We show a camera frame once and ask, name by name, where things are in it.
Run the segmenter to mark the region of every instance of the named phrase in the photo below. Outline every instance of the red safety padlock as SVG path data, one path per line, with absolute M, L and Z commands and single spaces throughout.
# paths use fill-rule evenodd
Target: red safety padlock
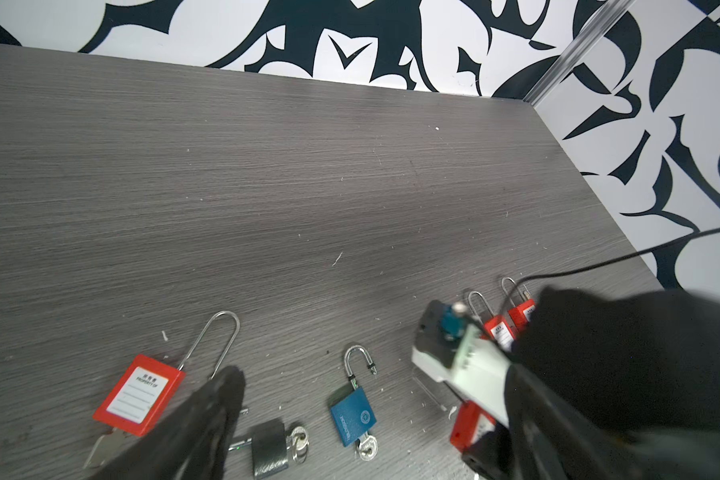
M 483 313 L 488 312 L 490 314 L 490 318 L 488 320 L 486 320 L 482 314 L 478 313 L 477 307 L 472 303 L 472 295 L 479 296 L 483 301 L 483 304 L 485 304 L 485 311 Z M 485 329 L 491 334 L 491 338 L 496 340 L 496 343 L 499 344 L 501 349 L 506 352 L 511 351 L 512 342 L 515 341 L 515 334 L 510 328 L 510 324 L 507 322 L 507 319 L 504 318 L 504 315 L 497 315 L 494 310 L 490 308 L 490 304 L 488 304 L 488 301 L 485 299 L 483 294 L 477 292 L 476 290 L 472 290 L 467 293 L 467 304 L 469 304 L 472 314 L 480 318 L 480 321 L 483 322 Z
M 515 327 L 518 329 L 518 333 L 522 333 L 523 331 L 525 331 L 525 329 L 528 328 L 528 322 L 530 322 L 530 314 L 534 310 L 536 310 L 536 302 L 534 302 L 534 299 L 530 298 L 530 292 L 528 291 L 528 288 L 523 285 L 523 288 L 525 288 L 525 292 L 523 292 L 522 290 L 518 290 L 518 293 L 523 299 L 523 302 L 517 305 L 514 300 L 512 300 L 512 296 L 509 294 L 507 289 L 504 287 L 504 282 L 507 280 L 511 282 L 513 286 L 517 286 L 518 284 L 515 283 L 514 280 L 512 280 L 508 276 L 501 279 L 501 289 L 507 295 L 507 298 L 509 298 L 509 302 L 512 303 L 513 307 L 507 310 L 507 313 L 509 314 L 509 318 L 512 319 L 512 322 L 514 322 Z
M 142 436 L 151 430 L 184 379 L 185 373 L 182 370 L 186 360 L 195 351 L 211 323 L 222 315 L 230 315 L 236 326 L 232 338 L 216 362 L 210 376 L 212 379 L 240 330 L 240 319 L 232 312 L 218 312 L 208 320 L 177 369 L 148 356 L 137 355 L 115 388 L 106 396 L 104 403 L 96 410 L 94 419 L 135 436 Z
M 496 419 L 487 414 L 477 403 L 467 400 L 459 407 L 456 423 L 451 430 L 451 445 L 464 453 L 480 437 L 495 429 Z

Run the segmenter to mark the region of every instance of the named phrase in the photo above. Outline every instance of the gray table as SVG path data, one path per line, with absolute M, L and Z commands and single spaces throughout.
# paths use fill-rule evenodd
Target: gray table
M 427 302 L 473 287 L 498 304 L 501 275 L 631 251 L 519 101 L 0 45 L 0 478 L 83 476 L 107 430 L 91 415 L 135 355 L 177 364 L 218 310 L 242 320 L 239 433 L 310 432 L 277 478 L 472 478 L 411 377 Z M 659 288 L 640 259 L 556 284 Z M 172 406 L 231 331 L 212 328 Z M 379 371 L 356 359 L 370 463 L 326 406 L 350 342 Z M 227 467 L 250 477 L 250 454 Z

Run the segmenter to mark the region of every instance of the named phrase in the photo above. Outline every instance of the white label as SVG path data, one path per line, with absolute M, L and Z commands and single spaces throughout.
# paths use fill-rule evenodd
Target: white label
M 525 316 L 525 319 L 530 321 L 530 314 L 536 310 L 536 305 L 531 305 L 527 309 L 523 310 L 523 316 Z
M 493 423 L 488 417 L 480 414 L 478 417 L 478 424 L 474 428 L 474 434 L 472 435 L 472 441 L 469 443 L 473 445 L 477 440 L 488 432 L 492 432 L 496 429 L 496 424 Z
M 142 423 L 167 383 L 164 376 L 138 366 L 106 410 L 125 420 Z
M 509 333 L 509 329 L 504 322 L 499 323 L 494 328 L 490 329 L 490 334 L 494 336 L 501 349 L 508 352 L 512 348 L 512 334 Z

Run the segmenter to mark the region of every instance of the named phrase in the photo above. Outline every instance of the black cable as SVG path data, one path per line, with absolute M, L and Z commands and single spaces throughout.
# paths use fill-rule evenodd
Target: black cable
M 714 234 L 720 234 L 720 228 L 713 228 L 711 230 L 706 230 L 703 232 L 693 232 L 692 234 L 680 236 L 678 238 L 675 238 L 674 240 L 665 242 L 664 244 L 652 246 L 651 248 L 646 248 L 644 250 L 635 252 L 633 254 L 618 256 L 618 257 L 612 258 L 610 260 L 605 260 L 604 262 L 599 262 L 598 264 L 582 266 L 581 268 L 567 270 L 565 272 L 558 272 L 556 274 L 539 274 L 539 275 L 523 276 L 518 280 L 517 283 L 515 283 L 514 287 L 512 287 L 512 289 L 507 293 L 507 296 L 504 298 L 504 302 L 501 303 L 501 308 L 499 309 L 499 313 L 501 314 L 502 312 L 507 311 L 507 308 L 509 307 L 509 304 L 511 302 L 511 297 L 515 292 L 518 291 L 518 289 L 520 288 L 520 285 L 522 285 L 523 283 L 530 282 L 531 280 L 542 280 L 542 279 L 546 279 L 546 278 L 557 278 L 559 276 L 581 274 L 582 272 L 587 272 L 589 270 L 595 270 L 596 268 L 600 268 L 602 266 L 618 264 L 619 262 L 623 262 L 624 260 L 629 260 L 630 258 L 634 258 L 636 256 L 640 256 L 640 255 L 644 255 L 644 254 L 651 254 L 651 253 L 655 252 L 656 250 L 661 250 L 662 248 L 667 248 L 668 246 L 681 244 L 682 242 L 689 242 L 691 240 L 701 238 L 702 236 L 709 236 L 709 235 L 714 235 Z

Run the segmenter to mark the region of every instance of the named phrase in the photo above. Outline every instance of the black and white wall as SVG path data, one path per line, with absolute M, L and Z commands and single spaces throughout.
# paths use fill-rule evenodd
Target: black and white wall
M 636 0 L 537 110 L 635 248 L 720 226 L 720 0 Z M 720 295 L 720 235 L 644 260 Z
M 597 0 L 0 0 L 0 43 L 522 98 Z

